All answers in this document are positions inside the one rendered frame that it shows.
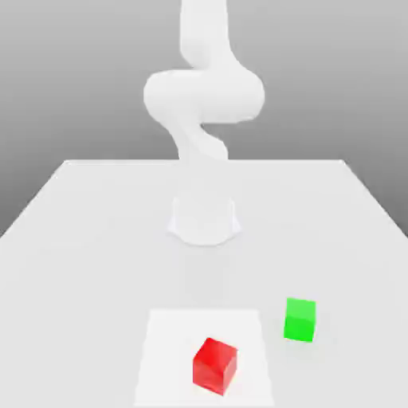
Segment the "small green cube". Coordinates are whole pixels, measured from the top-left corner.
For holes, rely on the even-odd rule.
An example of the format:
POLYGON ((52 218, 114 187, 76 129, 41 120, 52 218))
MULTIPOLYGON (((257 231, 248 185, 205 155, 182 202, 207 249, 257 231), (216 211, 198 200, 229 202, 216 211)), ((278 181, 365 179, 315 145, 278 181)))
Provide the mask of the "small green cube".
POLYGON ((311 343, 316 329, 316 302, 288 297, 284 319, 284 337, 311 343))

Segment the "small red cube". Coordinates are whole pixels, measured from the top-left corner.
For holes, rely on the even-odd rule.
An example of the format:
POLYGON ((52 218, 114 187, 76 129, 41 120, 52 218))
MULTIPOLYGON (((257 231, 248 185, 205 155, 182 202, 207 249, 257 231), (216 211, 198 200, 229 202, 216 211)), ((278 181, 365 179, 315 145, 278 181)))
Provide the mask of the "small red cube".
POLYGON ((193 384, 224 395, 237 371, 237 348, 206 338, 193 358, 193 384))

